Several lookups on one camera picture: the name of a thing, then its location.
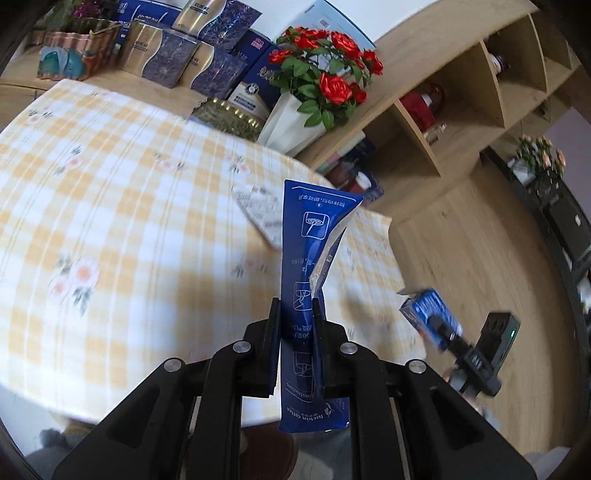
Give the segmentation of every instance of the small potted flower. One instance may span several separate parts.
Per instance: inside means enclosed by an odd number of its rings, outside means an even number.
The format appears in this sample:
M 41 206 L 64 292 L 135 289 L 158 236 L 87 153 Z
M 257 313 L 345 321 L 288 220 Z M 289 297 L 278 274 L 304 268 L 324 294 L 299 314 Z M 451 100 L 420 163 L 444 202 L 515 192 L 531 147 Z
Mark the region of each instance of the small potted flower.
M 554 145 L 546 137 L 532 139 L 522 135 L 511 169 L 523 185 L 528 185 L 536 178 L 551 175 L 551 172 L 562 177 L 565 166 L 564 153 L 554 150 Z
M 269 56 L 281 68 L 273 85 L 281 97 L 258 142 L 294 156 L 364 103 L 364 88 L 384 66 L 372 50 L 361 51 L 348 35 L 288 28 Z

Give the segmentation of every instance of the wicker basket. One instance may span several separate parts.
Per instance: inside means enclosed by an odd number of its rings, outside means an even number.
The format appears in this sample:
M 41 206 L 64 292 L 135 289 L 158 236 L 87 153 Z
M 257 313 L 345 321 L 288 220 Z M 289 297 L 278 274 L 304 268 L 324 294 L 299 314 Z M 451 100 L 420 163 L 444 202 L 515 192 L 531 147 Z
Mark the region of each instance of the wicker basket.
M 86 80 L 109 63 L 122 24 L 82 18 L 64 31 L 48 31 L 40 52 L 40 79 Z

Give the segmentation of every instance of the checkered tablecloth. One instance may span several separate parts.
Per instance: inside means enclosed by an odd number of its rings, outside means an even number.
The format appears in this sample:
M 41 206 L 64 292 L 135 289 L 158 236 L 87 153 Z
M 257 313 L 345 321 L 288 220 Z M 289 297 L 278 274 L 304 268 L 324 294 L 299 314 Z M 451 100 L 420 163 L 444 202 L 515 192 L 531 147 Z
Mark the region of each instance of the checkered tablecloth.
M 210 357 L 266 318 L 281 254 L 232 186 L 328 185 L 305 166 L 64 80 L 0 134 L 0 382 L 100 420 L 163 360 Z M 327 315 L 381 358 L 424 357 L 398 312 L 389 219 L 362 210 L 324 285 Z M 276 419 L 279 395 L 246 400 Z

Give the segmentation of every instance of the cardboard box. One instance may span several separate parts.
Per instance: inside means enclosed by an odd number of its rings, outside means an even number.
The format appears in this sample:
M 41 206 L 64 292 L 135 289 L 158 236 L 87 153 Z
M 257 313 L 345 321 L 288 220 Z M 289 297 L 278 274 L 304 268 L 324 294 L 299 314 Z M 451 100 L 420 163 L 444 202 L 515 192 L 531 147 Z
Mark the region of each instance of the cardboard box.
M 199 40 L 150 20 L 134 20 L 119 67 L 167 88 L 177 85 Z
M 238 0 L 196 0 L 187 3 L 173 28 L 231 51 L 260 16 L 258 10 Z
M 458 335 L 462 335 L 462 325 L 456 320 L 435 290 L 423 290 L 413 295 L 400 307 L 400 312 L 423 338 L 429 339 L 440 350 L 445 350 L 444 340 L 429 325 L 429 317 L 440 316 Z
M 123 28 L 117 39 L 119 45 L 125 43 L 127 32 L 133 20 L 151 20 L 171 27 L 181 9 L 154 0 L 128 0 L 121 2 L 113 20 L 123 22 Z
M 281 68 L 269 61 L 269 55 L 277 49 L 276 45 L 271 45 L 265 50 L 228 97 L 234 105 L 263 120 L 269 118 L 281 96 L 281 89 L 271 85 L 274 73 Z
M 179 83 L 202 95 L 225 99 L 245 70 L 246 62 L 239 57 L 202 42 Z

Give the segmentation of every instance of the metal screw head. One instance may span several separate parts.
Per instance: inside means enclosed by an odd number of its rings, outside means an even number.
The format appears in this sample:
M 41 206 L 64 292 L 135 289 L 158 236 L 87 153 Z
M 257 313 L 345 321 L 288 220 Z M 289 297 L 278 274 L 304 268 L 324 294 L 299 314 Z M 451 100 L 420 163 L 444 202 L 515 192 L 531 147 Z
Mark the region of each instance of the metal screw head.
M 236 343 L 234 343 L 234 345 L 232 345 L 232 349 L 236 353 L 246 353 L 246 352 L 250 351 L 251 344 L 248 343 L 246 340 L 240 340 L 239 342 L 236 342 Z
M 182 366 L 183 364 L 178 358 L 169 358 L 164 362 L 164 369 L 167 372 L 177 372 Z
M 345 355 L 353 355 L 354 353 L 357 353 L 357 345 L 352 342 L 341 343 L 339 350 Z
M 427 370 L 427 365 L 421 360 L 413 360 L 408 364 L 408 369 L 414 374 L 423 374 Z

